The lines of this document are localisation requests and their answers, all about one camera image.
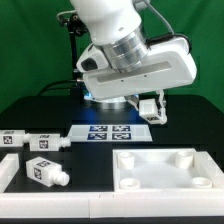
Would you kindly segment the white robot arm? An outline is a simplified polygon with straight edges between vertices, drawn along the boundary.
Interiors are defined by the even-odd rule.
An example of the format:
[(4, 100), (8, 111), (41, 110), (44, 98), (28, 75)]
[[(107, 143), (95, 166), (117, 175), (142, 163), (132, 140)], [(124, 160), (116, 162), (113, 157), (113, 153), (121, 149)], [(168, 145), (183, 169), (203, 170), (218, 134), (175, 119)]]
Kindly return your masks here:
[(87, 27), (91, 44), (77, 62), (96, 100), (128, 97), (189, 85), (197, 68), (186, 36), (173, 29), (144, 35), (139, 11), (150, 0), (70, 0)]

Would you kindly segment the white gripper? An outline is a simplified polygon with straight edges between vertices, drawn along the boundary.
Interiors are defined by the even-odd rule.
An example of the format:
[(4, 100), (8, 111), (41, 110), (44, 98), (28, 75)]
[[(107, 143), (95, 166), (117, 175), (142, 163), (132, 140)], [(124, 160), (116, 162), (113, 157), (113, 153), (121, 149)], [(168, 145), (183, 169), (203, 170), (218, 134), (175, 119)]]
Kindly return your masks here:
[(160, 115), (166, 113), (164, 89), (190, 85), (197, 68), (183, 37), (152, 45), (139, 68), (120, 73), (110, 67), (81, 72), (87, 90), (96, 100), (125, 97), (139, 110), (139, 98), (134, 94), (157, 91)]

